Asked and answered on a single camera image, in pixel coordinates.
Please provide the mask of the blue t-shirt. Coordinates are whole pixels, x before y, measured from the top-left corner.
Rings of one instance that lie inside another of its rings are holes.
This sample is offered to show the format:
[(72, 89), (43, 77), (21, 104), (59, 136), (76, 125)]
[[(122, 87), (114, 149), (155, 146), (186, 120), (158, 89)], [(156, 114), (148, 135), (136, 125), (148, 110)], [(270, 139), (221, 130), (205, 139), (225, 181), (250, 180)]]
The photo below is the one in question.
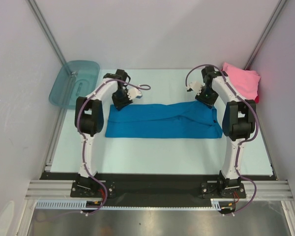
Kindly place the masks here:
[(110, 107), (107, 138), (220, 139), (217, 110), (199, 101)]

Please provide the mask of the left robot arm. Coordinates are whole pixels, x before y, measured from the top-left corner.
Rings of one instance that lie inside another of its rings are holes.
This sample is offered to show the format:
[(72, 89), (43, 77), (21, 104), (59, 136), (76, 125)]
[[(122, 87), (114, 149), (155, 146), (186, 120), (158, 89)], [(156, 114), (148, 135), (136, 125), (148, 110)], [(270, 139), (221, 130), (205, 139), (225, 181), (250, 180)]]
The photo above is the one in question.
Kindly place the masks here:
[(129, 80), (130, 76), (122, 69), (114, 74), (107, 73), (96, 89), (76, 100), (75, 126), (82, 139), (82, 163), (78, 172), (81, 177), (88, 178), (97, 174), (92, 153), (95, 149), (94, 140), (104, 127), (104, 102), (112, 100), (118, 111), (133, 103), (126, 87)]

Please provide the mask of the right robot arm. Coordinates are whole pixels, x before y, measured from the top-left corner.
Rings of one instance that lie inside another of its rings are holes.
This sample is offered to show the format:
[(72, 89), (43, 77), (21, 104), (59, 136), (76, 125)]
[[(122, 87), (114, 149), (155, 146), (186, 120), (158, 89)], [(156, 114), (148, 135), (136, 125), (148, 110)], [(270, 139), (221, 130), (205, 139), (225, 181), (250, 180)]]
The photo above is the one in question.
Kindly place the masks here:
[(227, 137), (227, 147), (220, 171), (222, 182), (217, 184), (217, 192), (222, 197), (229, 197), (242, 178), (239, 171), (244, 144), (258, 134), (256, 103), (240, 94), (227, 73), (218, 67), (205, 64), (201, 74), (204, 85), (198, 89), (196, 100), (209, 108), (213, 108), (218, 98), (225, 104), (222, 131)]

